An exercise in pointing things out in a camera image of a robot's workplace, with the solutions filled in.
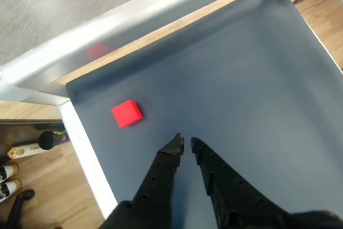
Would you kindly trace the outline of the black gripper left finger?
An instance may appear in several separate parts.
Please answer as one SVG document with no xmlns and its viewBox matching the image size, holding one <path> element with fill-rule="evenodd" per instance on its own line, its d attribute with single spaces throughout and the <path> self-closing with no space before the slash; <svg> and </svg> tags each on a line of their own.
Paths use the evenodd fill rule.
<svg viewBox="0 0 343 229">
<path fill-rule="evenodd" d="M 171 228 L 174 178 L 184 152 L 181 133 L 162 147 L 133 200 L 117 205 L 101 228 Z"/>
</svg>

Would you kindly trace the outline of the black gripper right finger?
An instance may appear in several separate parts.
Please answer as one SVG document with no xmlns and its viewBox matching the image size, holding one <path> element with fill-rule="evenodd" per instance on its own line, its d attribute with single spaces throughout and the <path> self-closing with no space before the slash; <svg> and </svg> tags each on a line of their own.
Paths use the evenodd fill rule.
<svg viewBox="0 0 343 229">
<path fill-rule="evenodd" d="M 328 211 L 288 213 L 230 167 L 199 138 L 191 139 L 218 228 L 342 228 Z"/>
</svg>

